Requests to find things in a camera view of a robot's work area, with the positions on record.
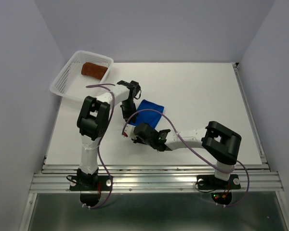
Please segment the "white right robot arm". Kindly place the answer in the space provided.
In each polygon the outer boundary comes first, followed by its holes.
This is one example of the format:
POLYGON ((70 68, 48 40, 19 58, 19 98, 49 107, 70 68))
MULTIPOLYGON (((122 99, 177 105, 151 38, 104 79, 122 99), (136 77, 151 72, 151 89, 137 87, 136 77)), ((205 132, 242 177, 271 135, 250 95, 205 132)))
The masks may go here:
POLYGON ((210 121, 205 128, 175 131, 157 131, 147 123, 137 125, 132 133, 134 142, 139 142, 159 151, 195 148, 206 150, 216 159, 213 185, 222 188, 229 183, 231 172, 237 161, 242 137, 224 125, 210 121))

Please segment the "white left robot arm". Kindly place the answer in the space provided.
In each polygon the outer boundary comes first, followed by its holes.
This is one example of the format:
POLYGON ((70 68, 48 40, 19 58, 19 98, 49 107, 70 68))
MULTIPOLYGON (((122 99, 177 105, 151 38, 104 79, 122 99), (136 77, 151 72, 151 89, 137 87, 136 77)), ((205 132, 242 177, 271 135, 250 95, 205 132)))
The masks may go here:
POLYGON ((138 82, 119 81, 110 91, 97 97, 87 96, 82 104, 77 127, 81 134, 81 161, 77 169, 76 183, 91 190, 98 181, 98 148, 102 137, 109 126, 110 110, 121 103, 123 119, 131 118, 136 121, 137 116, 134 99, 141 92, 138 82))

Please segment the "blue towel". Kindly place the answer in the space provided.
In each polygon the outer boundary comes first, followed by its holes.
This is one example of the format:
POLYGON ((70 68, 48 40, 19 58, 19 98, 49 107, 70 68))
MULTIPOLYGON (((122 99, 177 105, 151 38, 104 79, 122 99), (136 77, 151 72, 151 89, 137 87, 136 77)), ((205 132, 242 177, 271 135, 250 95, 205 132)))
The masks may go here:
MULTIPOLYGON (((158 105, 156 103, 153 103, 147 100, 141 101, 141 103, 139 104, 137 108, 137 111, 144 110, 144 109, 153 109, 153 110, 159 111, 160 113, 164 112, 164 106, 158 105)), ((161 119, 161 115, 154 111, 143 111, 143 112, 139 112, 137 116, 134 116, 133 118, 136 118, 135 122, 132 122, 130 120, 128 124, 137 126, 141 123, 147 123, 152 128, 156 128, 157 124, 159 123, 161 119)))

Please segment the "brown towel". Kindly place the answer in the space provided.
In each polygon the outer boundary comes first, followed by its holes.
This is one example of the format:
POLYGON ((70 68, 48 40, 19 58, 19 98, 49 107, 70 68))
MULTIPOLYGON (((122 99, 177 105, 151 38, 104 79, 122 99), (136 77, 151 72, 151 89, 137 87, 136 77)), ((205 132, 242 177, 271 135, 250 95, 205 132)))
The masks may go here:
POLYGON ((86 62, 83 64, 81 74, 101 80, 106 74, 108 68, 94 63, 86 62))

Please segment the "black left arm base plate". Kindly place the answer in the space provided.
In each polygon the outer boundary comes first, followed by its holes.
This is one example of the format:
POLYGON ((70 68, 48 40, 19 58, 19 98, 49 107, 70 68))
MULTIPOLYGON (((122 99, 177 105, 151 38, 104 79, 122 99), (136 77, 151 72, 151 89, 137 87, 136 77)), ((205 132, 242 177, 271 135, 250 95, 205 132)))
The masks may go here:
POLYGON ((69 190, 72 192, 109 192, 112 189, 109 176, 98 176, 97 182, 89 186, 77 183, 76 175, 67 175, 66 179, 69 181, 69 190))

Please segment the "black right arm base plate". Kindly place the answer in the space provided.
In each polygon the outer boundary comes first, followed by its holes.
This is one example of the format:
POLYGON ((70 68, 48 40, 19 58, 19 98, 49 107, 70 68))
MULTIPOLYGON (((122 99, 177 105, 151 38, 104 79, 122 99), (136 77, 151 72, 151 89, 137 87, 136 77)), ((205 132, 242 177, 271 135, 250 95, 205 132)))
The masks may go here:
POLYGON ((237 174, 231 174, 229 180, 221 180, 214 175, 198 175, 196 188, 201 191, 211 190, 239 190, 240 180, 237 174))

